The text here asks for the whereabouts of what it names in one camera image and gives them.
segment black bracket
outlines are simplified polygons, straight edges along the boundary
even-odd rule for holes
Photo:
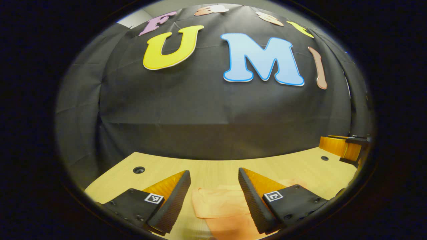
[[[102,206],[132,225],[164,236],[164,232],[147,224],[163,202],[163,196],[131,188]]]
[[[303,220],[327,202],[300,185],[266,193],[263,200],[284,227]]]

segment wooden table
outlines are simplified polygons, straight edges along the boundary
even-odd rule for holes
[[[142,166],[145,172],[133,173]],[[208,161],[166,158],[134,152],[95,180],[85,193],[104,204],[129,188],[143,190],[173,174],[189,170],[191,185],[182,210],[170,234],[171,240],[200,240],[211,236],[204,219],[194,214],[193,189],[217,189],[219,185],[238,185],[238,168],[244,167],[272,180],[302,179],[307,188],[318,196],[331,199],[347,187],[356,168],[340,162],[339,156],[318,147],[286,155],[246,160]]]

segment letter m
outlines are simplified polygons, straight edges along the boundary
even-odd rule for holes
[[[281,84],[302,86],[304,79],[299,75],[292,54],[292,44],[284,39],[270,38],[262,49],[252,38],[243,33],[226,33],[221,38],[228,42],[230,49],[230,69],[224,72],[229,82],[249,82],[254,74],[246,66],[246,58],[251,62],[263,81],[267,81],[277,62],[278,71],[274,75]]]

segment black fabric backdrop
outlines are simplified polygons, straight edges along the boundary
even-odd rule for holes
[[[196,10],[207,5],[177,10],[142,36],[146,23],[133,29],[115,24],[78,56],[58,95],[56,132],[66,164],[82,187],[133,152],[207,160],[260,158],[316,147],[321,136],[369,133],[363,76],[339,44],[307,26],[315,38],[302,34],[286,23],[292,19],[224,5],[229,11],[198,17]],[[261,20],[256,11],[285,25]],[[172,32],[162,51],[169,54],[179,48],[178,30],[194,25],[204,29],[189,58],[161,70],[144,68],[150,38]],[[262,47],[272,37],[290,41],[304,86],[276,82],[276,64],[266,82],[257,74],[250,82],[225,81],[229,50],[220,35],[229,32],[245,33]],[[322,56],[327,90],[317,87],[308,46]],[[247,66],[255,73],[249,61]]]

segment yellow letter u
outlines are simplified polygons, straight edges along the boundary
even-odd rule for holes
[[[144,55],[144,67],[157,70],[177,65],[187,59],[196,48],[197,32],[200,29],[203,29],[203,26],[189,26],[180,29],[178,32],[182,33],[181,45],[178,50],[168,55],[162,55],[161,51],[166,38],[172,35],[171,32],[150,38],[147,41],[148,47]]]

